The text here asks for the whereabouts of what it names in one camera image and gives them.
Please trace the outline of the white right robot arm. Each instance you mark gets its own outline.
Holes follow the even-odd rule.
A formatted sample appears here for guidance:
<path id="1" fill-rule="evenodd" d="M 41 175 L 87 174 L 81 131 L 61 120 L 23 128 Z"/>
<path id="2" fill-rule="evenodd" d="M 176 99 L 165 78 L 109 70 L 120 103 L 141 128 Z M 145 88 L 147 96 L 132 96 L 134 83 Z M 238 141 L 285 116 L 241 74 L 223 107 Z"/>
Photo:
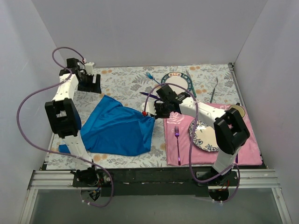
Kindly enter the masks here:
<path id="1" fill-rule="evenodd" d="M 228 110 L 218 109 L 205 103 L 199 103 L 194 95 L 183 88 L 177 94 L 171 89 L 170 83 L 159 84 L 154 87 L 161 99 L 161 103 L 154 103 L 151 115 L 157 118 L 168 118 L 171 112 L 193 117 L 212 127 L 215 132 L 216 142 L 220 148 L 217 159 L 212 165 L 207 179 L 198 179 L 194 173 L 192 178 L 200 184 L 214 183 L 222 185 L 228 180 L 228 174 L 235 164 L 235 159 L 241 147 L 250 137 L 249 130 L 240 112 L 231 107 Z"/>

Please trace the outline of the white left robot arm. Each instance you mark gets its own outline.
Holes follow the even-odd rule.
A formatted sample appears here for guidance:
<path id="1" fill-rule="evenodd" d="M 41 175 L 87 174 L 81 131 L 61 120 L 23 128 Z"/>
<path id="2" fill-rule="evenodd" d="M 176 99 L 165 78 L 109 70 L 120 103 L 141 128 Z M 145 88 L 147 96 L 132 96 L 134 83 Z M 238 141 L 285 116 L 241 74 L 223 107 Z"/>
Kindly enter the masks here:
<path id="1" fill-rule="evenodd" d="M 93 187 L 100 178 L 82 141 L 82 123 L 73 97 L 75 90 L 100 94 L 100 74 L 93 73 L 94 63 L 83 63 L 76 58 L 68 58 L 66 62 L 67 67 L 59 73 L 60 81 L 70 72 L 71 77 L 58 87 L 54 98 L 45 103 L 45 110 L 53 133 L 63 139 L 69 154 L 75 156 L 76 170 L 71 173 L 79 182 Z"/>

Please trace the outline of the blue satin napkin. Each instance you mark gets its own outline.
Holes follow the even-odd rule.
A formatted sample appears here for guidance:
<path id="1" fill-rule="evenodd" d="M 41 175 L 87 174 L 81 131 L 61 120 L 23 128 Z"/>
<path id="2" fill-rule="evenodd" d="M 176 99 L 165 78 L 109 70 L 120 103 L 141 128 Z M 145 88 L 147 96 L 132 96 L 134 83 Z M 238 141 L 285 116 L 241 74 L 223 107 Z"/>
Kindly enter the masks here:
<path id="1" fill-rule="evenodd" d="M 155 119 L 104 96 L 81 127 L 91 153 L 138 156 L 150 151 Z"/>

